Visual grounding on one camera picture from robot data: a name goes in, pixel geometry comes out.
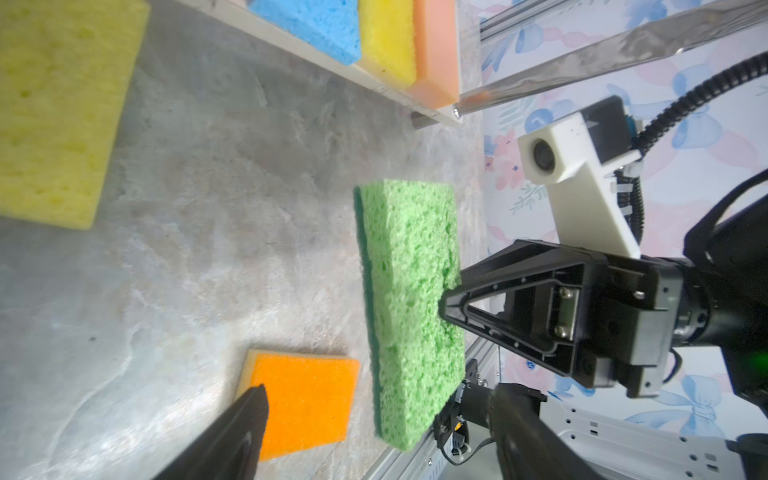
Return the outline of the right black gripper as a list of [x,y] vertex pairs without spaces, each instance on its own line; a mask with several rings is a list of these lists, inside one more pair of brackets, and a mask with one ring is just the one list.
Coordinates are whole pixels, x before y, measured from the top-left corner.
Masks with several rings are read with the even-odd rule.
[[461,271],[439,316],[591,389],[651,398],[666,378],[682,268],[517,240]]

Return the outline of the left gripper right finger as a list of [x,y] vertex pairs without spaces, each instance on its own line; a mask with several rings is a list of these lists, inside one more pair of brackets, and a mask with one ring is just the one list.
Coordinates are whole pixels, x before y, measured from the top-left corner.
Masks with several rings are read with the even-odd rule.
[[597,479],[599,475],[539,418],[547,401],[521,384],[500,383],[488,400],[488,426],[504,479]]

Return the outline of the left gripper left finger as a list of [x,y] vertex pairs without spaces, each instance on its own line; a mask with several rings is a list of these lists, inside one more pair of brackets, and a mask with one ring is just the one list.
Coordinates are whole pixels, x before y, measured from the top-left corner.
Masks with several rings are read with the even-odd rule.
[[269,415],[263,385],[246,390],[158,479],[253,479]]

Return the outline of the orange sponge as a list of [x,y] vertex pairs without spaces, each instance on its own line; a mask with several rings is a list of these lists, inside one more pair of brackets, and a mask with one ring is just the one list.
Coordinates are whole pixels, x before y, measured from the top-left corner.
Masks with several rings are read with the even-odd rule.
[[359,370],[360,362],[351,358],[250,349],[236,395],[252,387],[266,390],[260,459],[344,441]]

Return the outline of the light green sponge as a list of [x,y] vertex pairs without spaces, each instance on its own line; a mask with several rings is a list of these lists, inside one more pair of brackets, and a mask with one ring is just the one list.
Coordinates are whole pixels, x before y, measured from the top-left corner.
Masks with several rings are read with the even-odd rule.
[[452,186],[383,180],[359,189],[371,287],[380,438],[416,446],[465,376],[462,329],[439,302],[460,284]]

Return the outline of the salmon pink sponge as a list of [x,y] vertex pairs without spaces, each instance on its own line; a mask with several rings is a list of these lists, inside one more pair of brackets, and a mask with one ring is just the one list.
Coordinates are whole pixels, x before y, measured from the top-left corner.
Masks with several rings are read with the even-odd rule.
[[440,109],[460,95],[456,2],[414,2],[417,79],[407,93],[421,105]]

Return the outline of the yellow sponge front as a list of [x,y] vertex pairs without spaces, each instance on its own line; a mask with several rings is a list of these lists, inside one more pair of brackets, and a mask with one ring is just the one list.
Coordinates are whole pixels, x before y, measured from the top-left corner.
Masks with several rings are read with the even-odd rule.
[[408,89],[417,78],[414,2],[360,0],[358,15],[361,67],[393,88]]

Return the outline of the yellow sponge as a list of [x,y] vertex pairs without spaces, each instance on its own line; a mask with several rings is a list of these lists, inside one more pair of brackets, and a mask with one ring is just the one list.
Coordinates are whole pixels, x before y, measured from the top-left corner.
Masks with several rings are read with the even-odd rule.
[[87,230],[95,219],[146,1],[1,4],[1,213]]
[[358,15],[361,67],[393,88],[408,89],[417,78],[414,2],[360,0]]

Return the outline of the blue sponge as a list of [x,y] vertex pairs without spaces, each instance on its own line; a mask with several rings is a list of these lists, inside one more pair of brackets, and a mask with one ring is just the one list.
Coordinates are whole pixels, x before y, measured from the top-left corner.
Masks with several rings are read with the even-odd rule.
[[361,59],[357,0],[254,0],[248,10],[343,65]]

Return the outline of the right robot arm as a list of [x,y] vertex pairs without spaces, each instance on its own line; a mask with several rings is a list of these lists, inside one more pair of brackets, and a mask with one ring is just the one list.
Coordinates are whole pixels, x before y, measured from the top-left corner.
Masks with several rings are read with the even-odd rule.
[[519,240],[465,269],[443,294],[447,322],[590,388],[657,396],[682,347],[723,352],[734,392],[767,405],[767,202],[730,206],[738,185],[687,234],[680,259],[626,258]]

